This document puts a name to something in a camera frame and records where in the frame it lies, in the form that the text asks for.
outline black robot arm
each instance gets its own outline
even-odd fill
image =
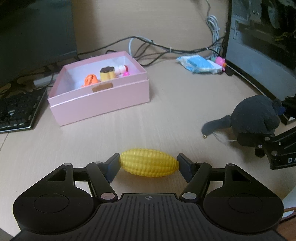
[[[120,169],[119,156],[83,168],[64,163],[22,193],[13,205],[21,232],[12,240],[285,240],[276,233],[282,201],[237,165],[212,168],[180,153],[179,170],[188,185],[179,198],[171,193],[118,198],[110,182]],[[92,195],[75,187],[76,181],[88,182]],[[208,193],[213,181],[223,186]]]
[[[282,104],[286,108],[285,114],[296,119],[296,97],[286,97]],[[271,169],[296,166],[296,127],[278,136],[240,133],[237,141],[242,146],[262,149]]]

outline pink cardboard box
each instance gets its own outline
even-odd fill
[[[87,75],[99,79],[101,68],[119,65],[127,65],[130,75],[81,87]],[[60,126],[149,101],[147,73],[124,51],[65,65],[48,96]]]

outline keyboard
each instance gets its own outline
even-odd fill
[[[33,128],[47,88],[0,99],[0,133]]]

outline pink toy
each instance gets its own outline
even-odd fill
[[[122,76],[129,76],[129,72],[125,71]]]
[[[215,60],[216,64],[219,64],[220,66],[222,66],[222,70],[225,71],[225,67],[227,66],[227,64],[225,63],[225,59],[221,58],[220,56],[218,56]]]

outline computer monitor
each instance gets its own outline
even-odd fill
[[[296,94],[296,0],[230,0],[223,55],[270,98]]]
[[[0,0],[0,87],[77,56],[71,0]]]

